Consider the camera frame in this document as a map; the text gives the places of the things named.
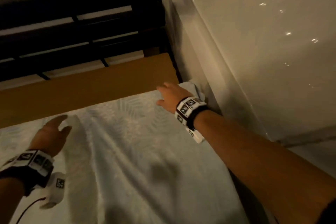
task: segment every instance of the bed sheet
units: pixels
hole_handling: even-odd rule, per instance
[[[196,95],[191,82],[182,86]],[[248,223],[229,171],[210,145],[197,144],[156,91],[68,112],[73,125],[55,171],[65,198],[29,209],[24,223]],[[25,150],[52,117],[0,129],[0,162]],[[24,198],[11,223],[35,199]]]

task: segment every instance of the black wire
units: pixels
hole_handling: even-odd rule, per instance
[[[20,215],[20,218],[17,220],[17,222],[16,222],[16,224],[19,224],[19,221],[21,220],[21,218],[22,218],[22,216],[23,216],[23,214],[33,205],[33,204],[35,204],[36,202],[38,202],[38,201],[43,201],[43,200],[45,200],[45,197],[43,197],[43,198],[39,198],[39,199],[37,199],[37,200],[35,200],[34,202],[32,202],[24,211],[23,211],[23,213]]]

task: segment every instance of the white cloth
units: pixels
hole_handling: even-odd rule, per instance
[[[196,95],[194,84],[183,83]],[[65,199],[33,206],[22,223],[248,223],[228,169],[207,142],[155,105],[158,91],[71,111],[74,126],[56,157]],[[0,130],[0,161],[23,151],[50,118]],[[23,209],[38,191],[22,200]]]

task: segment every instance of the mattress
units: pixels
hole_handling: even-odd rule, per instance
[[[191,82],[181,84],[197,94]],[[204,141],[155,105],[156,91],[68,112],[73,125],[54,171],[65,198],[32,206],[22,223],[248,223],[229,171]],[[25,150],[52,117],[0,129],[0,162]],[[11,223],[39,198],[24,198]]]

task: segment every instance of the forearm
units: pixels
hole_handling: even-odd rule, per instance
[[[281,223],[314,223],[336,197],[332,177],[280,145],[212,111],[194,126]]]
[[[25,193],[23,183],[16,178],[0,179],[0,223],[7,224]]]

